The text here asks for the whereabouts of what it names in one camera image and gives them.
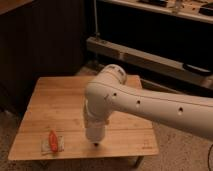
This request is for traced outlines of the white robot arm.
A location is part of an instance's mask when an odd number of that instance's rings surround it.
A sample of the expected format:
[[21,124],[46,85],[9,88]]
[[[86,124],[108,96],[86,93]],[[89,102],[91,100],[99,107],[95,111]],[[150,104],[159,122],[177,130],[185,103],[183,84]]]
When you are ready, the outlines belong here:
[[213,98],[136,89],[125,85],[127,74],[105,66],[85,88],[86,138],[99,144],[114,111],[132,114],[213,140]]

